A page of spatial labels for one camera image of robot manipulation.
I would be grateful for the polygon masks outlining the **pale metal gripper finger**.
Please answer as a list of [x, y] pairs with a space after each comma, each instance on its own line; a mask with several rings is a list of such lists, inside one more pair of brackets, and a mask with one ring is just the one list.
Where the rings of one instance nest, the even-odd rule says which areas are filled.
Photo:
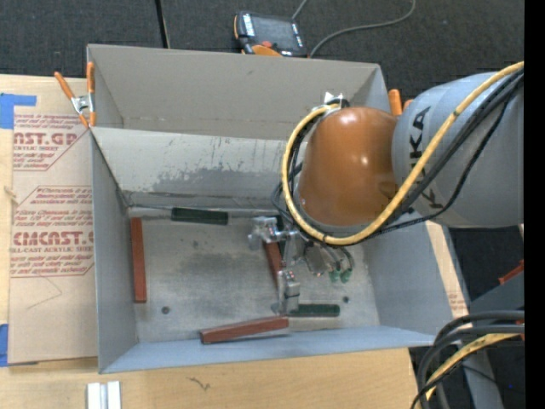
[[257, 250], [263, 243], [271, 244], [281, 240], [278, 219], [275, 216], [258, 216], [252, 219], [252, 228], [248, 235], [249, 248]]
[[283, 269], [277, 274], [277, 301], [272, 305], [275, 314], [294, 314], [299, 309], [301, 284], [294, 272]]

